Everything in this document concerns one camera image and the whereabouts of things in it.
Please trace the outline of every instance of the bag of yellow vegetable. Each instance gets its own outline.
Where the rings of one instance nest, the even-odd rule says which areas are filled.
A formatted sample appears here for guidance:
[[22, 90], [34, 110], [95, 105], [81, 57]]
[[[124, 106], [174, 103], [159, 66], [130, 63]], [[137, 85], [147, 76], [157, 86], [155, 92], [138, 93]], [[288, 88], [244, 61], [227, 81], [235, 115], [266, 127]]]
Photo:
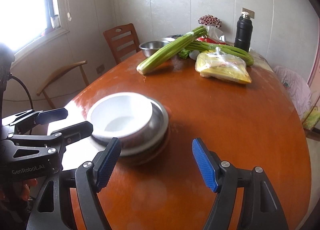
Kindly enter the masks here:
[[219, 47], [215, 51], [201, 52], [195, 68], [201, 77], [215, 77], [240, 84], [251, 83], [245, 62], [239, 57], [222, 52]]

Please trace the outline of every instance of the wooden table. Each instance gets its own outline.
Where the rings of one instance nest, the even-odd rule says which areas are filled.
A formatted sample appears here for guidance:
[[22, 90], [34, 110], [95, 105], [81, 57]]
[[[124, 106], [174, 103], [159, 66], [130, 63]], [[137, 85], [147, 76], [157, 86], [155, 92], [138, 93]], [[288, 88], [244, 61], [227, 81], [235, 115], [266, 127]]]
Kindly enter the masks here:
[[[202, 229], [215, 194], [193, 158], [195, 137], [238, 168], [261, 166], [289, 229], [295, 229], [309, 204], [310, 159], [299, 117], [276, 75], [253, 66], [248, 68], [252, 83], [238, 85], [202, 78], [193, 60], [173, 58], [144, 77], [136, 71], [143, 59], [139, 52], [108, 71], [66, 106], [66, 120], [49, 126], [53, 131], [84, 121], [96, 101], [123, 91], [144, 94], [171, 109], [171, 136], [164, 151], [139, 167], [117, 163], [98, 195], [113, 230]], [[90, 137], [69, 145], [64, 168], [76, 168], [100, 150]], [[236, 229], [242, 193], [237, 192], [229, 229]], [[85, 229], [75, 190], [72, 202], [78, 229]]]

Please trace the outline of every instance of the window sill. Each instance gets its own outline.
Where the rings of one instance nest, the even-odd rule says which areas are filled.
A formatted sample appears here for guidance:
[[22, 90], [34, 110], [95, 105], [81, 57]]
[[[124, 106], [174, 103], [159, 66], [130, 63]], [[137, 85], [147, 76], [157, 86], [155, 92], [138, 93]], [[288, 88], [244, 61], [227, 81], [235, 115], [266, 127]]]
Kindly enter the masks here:
[[25, 46], [23, 49], [21, 49], [20, 51], [18, 51], [14, 55], [16, 60], [15, 60], [15, 62], [12, 63], [11, 67], [14, 67], [15, 65], [17, 65], [25, 56], [29, 55], [30, 53], [32, 53], [34, 50], [38, 49], [42, 45], [45, 45], [47, 42], [52, 41], [53, 39], [55, 39], [63, 34], [66, 34], [68, 32], [69, 32], [68, 30], [60, 27], [60, 28], [38, 38], [37, 40], [31, 42], [30, 44]]

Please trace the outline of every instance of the thermos bottle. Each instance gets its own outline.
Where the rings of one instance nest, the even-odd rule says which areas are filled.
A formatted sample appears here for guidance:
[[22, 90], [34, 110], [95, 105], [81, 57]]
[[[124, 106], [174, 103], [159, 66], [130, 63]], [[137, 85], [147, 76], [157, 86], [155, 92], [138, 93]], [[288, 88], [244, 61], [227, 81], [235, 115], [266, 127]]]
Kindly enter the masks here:
[[235, 47], [243, 49], [246, 52], [249, 51], [252, 29], [253, 26], [249, 13], [242, 12], [237, 22]]

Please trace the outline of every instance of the wall outlet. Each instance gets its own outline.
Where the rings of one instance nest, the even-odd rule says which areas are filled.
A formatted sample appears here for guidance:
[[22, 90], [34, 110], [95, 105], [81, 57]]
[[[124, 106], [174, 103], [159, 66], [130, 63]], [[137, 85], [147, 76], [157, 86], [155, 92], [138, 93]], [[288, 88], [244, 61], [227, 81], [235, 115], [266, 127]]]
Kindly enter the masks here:
[[250, 18], [251, 18], [251, 19], [254, 19], [254, 11], [251, 11], [251, 10], [246, 9], [246, 8], [242, 8], [242, 11], [241, 11], [241, 12], [247, 12], [247, 13], [249, 13]]
[[99, 67], [96, 68], [96, 70], [98, 74], [101, 74], [104, 71], [104, 65], [103, 64], [100, 65]]

